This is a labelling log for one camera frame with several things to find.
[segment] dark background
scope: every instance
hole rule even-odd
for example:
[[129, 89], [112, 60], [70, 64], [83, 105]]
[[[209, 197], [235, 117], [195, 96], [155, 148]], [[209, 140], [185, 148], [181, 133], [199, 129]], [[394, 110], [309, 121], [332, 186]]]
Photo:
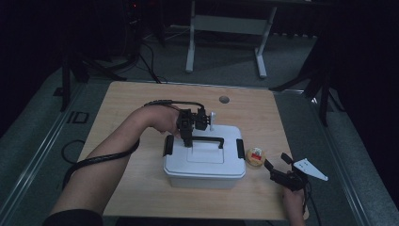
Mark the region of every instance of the dark background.
[[[63, 53], [70, 51], [71, 46], [89, 57], [107, 59], [111, 55], [129, 54], [122, 47], [126, 18], [134, 20], [140, 15], [146, 19], [143, 26], [160, 34], [161, 39], [158, 23], [165, 26], [189, 23], [189, 1], [163, 1], [163, 5], [148, 1], [146, 10], [132, 9], [133, 15], [127, 14], [125, 3], [0, 2], [0, 136], [47, 76], [60, 67]], [[199, 11], [208, 12], [212, 4], [211, 1], [199, 5]], [[250, 11], [249, 17], [263, 16], [262, 8], [249, 8], [252, 10], [230, 6], [217, 13], [247, 16], [244, 12]], [[275, 35], [317, 36], [328, 46], [326, 54], [334, 53], [331, 86], [338, 91], [396, 205], [399, 200], [397, 9], [390, 1], [343, 1], [338, 8], [283, 4], [272, 28]], [[136, 31], [130, 34], [132, 40], [140, 36]]]

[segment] sleeve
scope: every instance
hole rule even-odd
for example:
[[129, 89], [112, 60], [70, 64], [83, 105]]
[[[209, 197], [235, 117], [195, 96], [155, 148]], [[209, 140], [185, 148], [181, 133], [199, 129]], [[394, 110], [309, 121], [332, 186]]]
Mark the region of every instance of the sleeve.
[[74, 209], [55, 213], [44, 220], [42, 226], [102, 226], [103, 218], [90, 210]]

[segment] white box lid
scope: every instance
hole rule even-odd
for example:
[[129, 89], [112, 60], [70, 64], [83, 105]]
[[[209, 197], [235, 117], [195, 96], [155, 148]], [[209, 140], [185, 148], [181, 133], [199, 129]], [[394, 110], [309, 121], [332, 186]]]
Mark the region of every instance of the white box lid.
[[164, 170], [169, 176], [198, 178], [242, 178], [246, 173], [244, 157], [239, 157], [237, 139], [242, 141], [241, 132], [235, 126], [214, 125], [214, 130], [194, 130], [193, 137], [222, 137], [219, 142], [193, 140], [193, 147], [184, 147], [182, 139], [174, 138], [173, 152], [164, 160]]

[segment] white plastic box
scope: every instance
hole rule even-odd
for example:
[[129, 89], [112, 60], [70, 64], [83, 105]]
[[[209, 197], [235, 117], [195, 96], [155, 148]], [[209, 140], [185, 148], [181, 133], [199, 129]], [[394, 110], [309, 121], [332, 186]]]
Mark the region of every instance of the white plastic box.
[[193, 147], [184, 147], [174, 138], [171, 154], [165, 154], [164, 171], [172, 186], [194, 188], [234, 187], [246, 174], [244, 144], [235, 126], [214, 125], [205, 131], [194, 130], [193, 137], [222, 137], [220, 142], [193, 140]]

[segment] forearm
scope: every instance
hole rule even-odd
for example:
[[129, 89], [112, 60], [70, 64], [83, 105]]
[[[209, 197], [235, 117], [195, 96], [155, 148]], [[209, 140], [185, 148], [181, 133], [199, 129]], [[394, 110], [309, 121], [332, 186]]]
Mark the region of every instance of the forearm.
[[289, 218], [290, 226], [305, 226], [305, 220], [300, 218]]
[[[151, 125], [143, 109], [133, 112], [88, 158], [130, 150]], [[83, 167], [73, 174], [52, 214], [68, 209], [88, 209], [102, 214], [122, 177], [130, 156]]]

